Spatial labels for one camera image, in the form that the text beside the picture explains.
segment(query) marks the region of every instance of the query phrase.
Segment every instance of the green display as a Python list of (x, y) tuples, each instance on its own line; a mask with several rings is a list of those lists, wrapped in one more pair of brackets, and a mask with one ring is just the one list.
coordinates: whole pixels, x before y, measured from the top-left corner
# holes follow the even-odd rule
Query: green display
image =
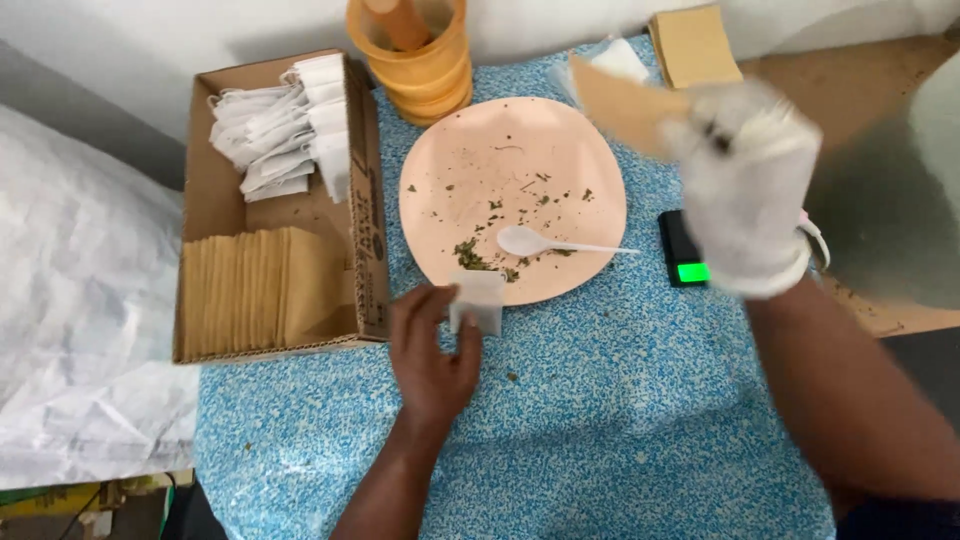
[(680, 277), (680, 281), (684, 283), (708, 282), (710, 280), (710, 270), (702, 262), (678, 264), (677, 275)]

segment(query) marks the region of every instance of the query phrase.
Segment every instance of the person's left hand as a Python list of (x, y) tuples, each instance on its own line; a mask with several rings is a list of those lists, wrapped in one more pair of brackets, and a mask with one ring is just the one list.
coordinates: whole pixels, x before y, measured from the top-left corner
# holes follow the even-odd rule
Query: person's left hand
[(393, 305), (390, 361), (403, 408), (420, 427), (448, 429), (480, 377), (482, 334), (471, 314), (460, 325), (458, 354), (444, 354), (437, 342), (444, 309), (456, 294), (456, 287), (422, 283)]

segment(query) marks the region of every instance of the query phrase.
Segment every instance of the white plastic spoon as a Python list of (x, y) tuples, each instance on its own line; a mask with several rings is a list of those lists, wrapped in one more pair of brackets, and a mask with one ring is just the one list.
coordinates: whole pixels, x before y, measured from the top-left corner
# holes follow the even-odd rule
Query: white plastic spoon
[(504, 227), (496, 234), (496, 243), (504, 251), (518, 257), (530, 257), (546, 250), (576, 250), (576, 251), (602, 251), (607, 253), (640, 253), (640, 250), (629, 250), (626, 248), (608, 248), (604, 246), (588, 246), (586, 244), (570, 244), (567, 242), (558, 242), (548, 240), (540, 236), (536, 231), (522, 225), (511, 225)]

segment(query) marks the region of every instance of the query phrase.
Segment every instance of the stack of tea bags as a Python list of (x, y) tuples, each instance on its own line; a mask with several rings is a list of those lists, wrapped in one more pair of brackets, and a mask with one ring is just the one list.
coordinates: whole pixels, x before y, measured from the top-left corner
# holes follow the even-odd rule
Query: stack of tea bags
[(339, 238), (294, 227), (211, 236), (183, 246), (184, 357), (295, 347), (339, 305)]
[(227, 88), (211, 96), (216, 118), (210, 142), (246, 172), (240, 185), (250, 203), (308, 189), (320, 165), (326, 191), (339, 203), (349, 190), (349, 139), (344, 56), (296, 62), (282, 86)]

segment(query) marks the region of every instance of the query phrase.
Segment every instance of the white plastic sheet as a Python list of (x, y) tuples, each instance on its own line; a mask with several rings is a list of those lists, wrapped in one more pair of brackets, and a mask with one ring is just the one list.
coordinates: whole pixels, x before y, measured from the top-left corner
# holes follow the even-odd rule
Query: white plastic sheet
[(0, 489), (191, 466), (182, 197), (0, 107)]

